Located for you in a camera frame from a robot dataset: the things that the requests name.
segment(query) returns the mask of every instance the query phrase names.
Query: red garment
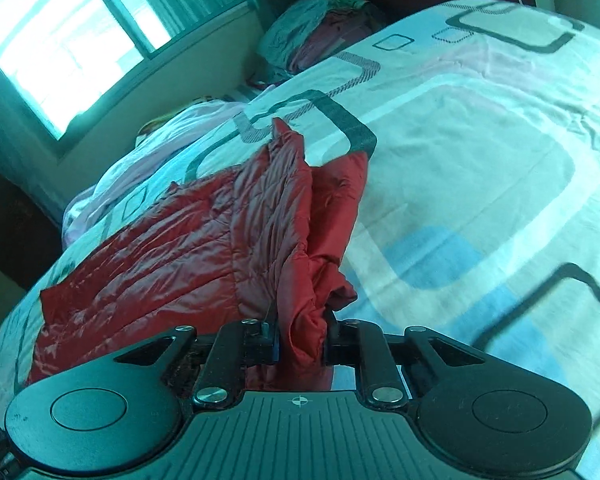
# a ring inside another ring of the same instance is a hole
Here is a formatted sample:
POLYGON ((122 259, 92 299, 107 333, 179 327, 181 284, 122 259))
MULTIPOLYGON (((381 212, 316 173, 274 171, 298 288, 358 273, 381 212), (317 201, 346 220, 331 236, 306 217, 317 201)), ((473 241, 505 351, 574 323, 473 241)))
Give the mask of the red garment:
POLYGON ((45 324, 30 381, 173 326, 204 334, 232 320, 262 319, 275 300, 282 361, 250 368, 248 386, 330 388, 331 371, 320 367, 322 314, 356 299, 338 267, 365 186, 366 155, 310 168, 302 136, 281 120, 274 125, 274 139, 245 164, 172 184, 40 293, 45 324))

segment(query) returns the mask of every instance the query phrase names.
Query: bed sheet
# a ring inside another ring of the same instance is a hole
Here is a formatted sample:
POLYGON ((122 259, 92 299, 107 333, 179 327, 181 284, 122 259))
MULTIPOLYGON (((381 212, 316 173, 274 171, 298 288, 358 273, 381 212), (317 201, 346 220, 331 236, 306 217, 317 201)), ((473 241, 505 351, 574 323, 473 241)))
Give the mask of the bed sheet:
MULTIPOLYGON (((360 298, 339 317, 468 344, 505 319, 486 350, 582 396, 597 425, 578 471, 600 480, 600 301, 570 280, 516 310, 565 262, 600 284, 600 31, 492 0, 424 10, 296 76, 117 204, 0 329, 0 424, 29 371, 39 291, 170 182, 246 160, 275 116, 304 135, 312 165, 370 157, 342 266, 360 298)), ((334 387, 351 385, 337 370, 334 387)))

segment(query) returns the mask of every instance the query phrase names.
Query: quilted fabric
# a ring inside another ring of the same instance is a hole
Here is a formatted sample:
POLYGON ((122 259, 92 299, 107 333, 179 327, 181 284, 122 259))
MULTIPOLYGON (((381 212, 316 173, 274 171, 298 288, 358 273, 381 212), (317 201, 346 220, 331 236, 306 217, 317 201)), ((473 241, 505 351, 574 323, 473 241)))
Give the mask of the quilted fabric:
POLYGON ((282 360, 250 369, 251 388, 328 389, 320 366, 325 306, 356 299, 338 267, 366 183, 366 155, 321 168, 304 139, 274 120, 250 160, 167 195, 106 240, 64 281, 40 293, 45 324, 37 381, 173 326, 214 333, 278 306, 282 360))

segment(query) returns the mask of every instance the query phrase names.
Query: patterned bed sheet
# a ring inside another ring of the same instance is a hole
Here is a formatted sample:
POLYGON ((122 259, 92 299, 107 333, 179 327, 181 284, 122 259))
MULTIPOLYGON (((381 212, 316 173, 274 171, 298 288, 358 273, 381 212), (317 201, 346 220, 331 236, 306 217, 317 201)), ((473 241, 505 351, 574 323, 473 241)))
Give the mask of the patterned bed sheet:
MULTIPOLYGON (((312 165, 370 157, 342 266, 360 298, 338 316, 429 326, 572 388, 595 419, 578 471, 600 480, 600 31, 492 0, 424 10, 296 76, 117 204, 4 321, 0 425, 29 372, 40 290, 170 182, 246 160, 275 116, 312 165), (576 279, 522 301, 558 268, 576 279)), ((334 388, 352 381, 336 370, 334 388)))

